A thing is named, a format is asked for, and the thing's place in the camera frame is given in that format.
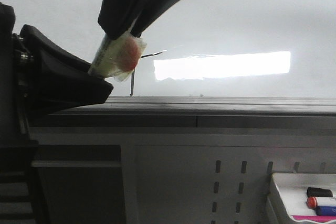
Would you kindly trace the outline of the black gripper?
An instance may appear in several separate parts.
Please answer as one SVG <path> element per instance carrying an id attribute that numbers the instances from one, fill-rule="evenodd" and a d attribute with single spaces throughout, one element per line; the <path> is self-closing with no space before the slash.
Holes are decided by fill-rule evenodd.
<path id="1" fill-rule="evenodd" d="M 13 50 L 14 9 L 1 3 L 1 173 L 29 169 L 37 142 L 30 138 Z M 103 104 L 113 85 L 88 74 L 90 63 L 63 50 L 36 27 L 24 25 L 23 45 L 34 60 L 28 67 L 30 115 Z"/>

